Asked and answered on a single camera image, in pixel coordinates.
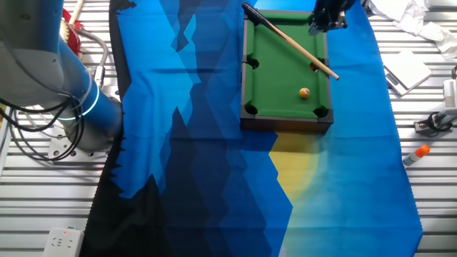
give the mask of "pool cue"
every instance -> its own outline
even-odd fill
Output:
[[[340,79],[340,76],[336,75],[329,67],[319,61],[316,57],[310,54],[306,49],[300,46],[297,42],[295,42],[290,36],[287,36],[284,32],[282,32],[278,27],[274,26],[270,21],[268,21],[262,14],[260,14],[257,10],[255,10],[252,6],[248,3],[243,3],[241,5],[248,14],[248,18],[254,22],[255,24],[262,24],[265,27],[275,32],[278,36],[280,36],[287,44],[291,45],[295,48],[300,54],[303,54],[309,61],[315,64],[320,70],[324,71],[329,76],[334,77],[336,80]]]

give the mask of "billiard ball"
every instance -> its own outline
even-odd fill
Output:
[[[307,88],[302,88],[302,89],[300,89],[300,97],[301,97],[301,98],[307,99],[308,96],[309,96],[309,94],[310,94],[309,89],[307,89]]]

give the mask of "mini pool table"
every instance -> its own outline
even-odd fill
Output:
[[[311,13],[260,11],[316,58],[328,65],[326,35],[309,36]],[[330,83],[306,57],[245,16],[241,128],[326,133],[333,123]],[[300,90],[308,88],[307,99]]]

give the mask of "blue fabric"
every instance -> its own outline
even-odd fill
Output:
[[[112,181],[154,177],[175,256],[412,256],[422,235],[379,50],[359,3],[328,33],[335,124],[313,193],[278,182],[274,132],[241,131],[242,1],[138,0],[120,11],[132,83]],[[311,11],[314,1],[256,7]]]

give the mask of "white power outlet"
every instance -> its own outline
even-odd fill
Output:
[[[83,237],[83,231],[72,228],[52,228],[49,231],[43,257],[77,257]]]

